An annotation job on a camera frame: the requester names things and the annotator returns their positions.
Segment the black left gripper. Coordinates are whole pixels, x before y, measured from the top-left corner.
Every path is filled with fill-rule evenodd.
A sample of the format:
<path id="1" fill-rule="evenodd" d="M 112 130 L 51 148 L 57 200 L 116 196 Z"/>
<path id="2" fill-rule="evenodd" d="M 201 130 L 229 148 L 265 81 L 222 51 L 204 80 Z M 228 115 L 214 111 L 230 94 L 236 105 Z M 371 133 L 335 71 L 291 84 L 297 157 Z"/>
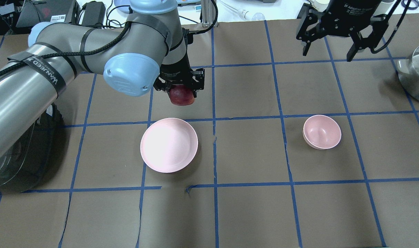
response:
<path id="1" fill-rule="evenodd" d="M 160 72 L 153 87 L 156 91 L 169 92 L 173 85 L 184 85 L 193 92 L 201 91 L 205 85 L 205 69 L 190 69 L 181 72 Z"/>

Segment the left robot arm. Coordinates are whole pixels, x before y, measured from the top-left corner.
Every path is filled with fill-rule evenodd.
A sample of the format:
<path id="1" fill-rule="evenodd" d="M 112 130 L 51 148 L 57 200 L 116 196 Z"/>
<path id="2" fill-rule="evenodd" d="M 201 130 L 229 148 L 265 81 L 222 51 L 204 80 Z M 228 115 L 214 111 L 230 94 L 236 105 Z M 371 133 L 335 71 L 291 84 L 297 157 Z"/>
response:
<path id="1" fill-rule="evenodd" d="M 204 69 L 191 69 L 187 45 L 203 33 L 181 27 L 175 0 L 132 0 L 120 32 L 64 22 L 35 25 L 28 49 L 0 70 L 0 158 L 81 73 L 103 75 L 115 91 L 140 97 L 152 88 L 196 97 Z"/>

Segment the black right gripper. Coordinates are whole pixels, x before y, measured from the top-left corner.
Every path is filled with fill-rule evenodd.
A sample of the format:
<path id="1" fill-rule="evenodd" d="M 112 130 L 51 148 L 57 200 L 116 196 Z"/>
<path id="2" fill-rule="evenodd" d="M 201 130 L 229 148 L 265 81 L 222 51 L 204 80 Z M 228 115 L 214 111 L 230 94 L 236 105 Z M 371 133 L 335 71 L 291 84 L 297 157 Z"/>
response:
<path id="1" fill-rule="evenodd" d="M 350 37 L 353 45 L 346 55 L 351 62 L 359 51 L 371 43 L 379 43 L 388 27 L 387 14 L 375 15 L 379 0 L 331 0 L 323 12 L 304 3 L 296 39 L 304 42 L 303 56 L 307 56 L 312 43 L 325 36 Z"/>

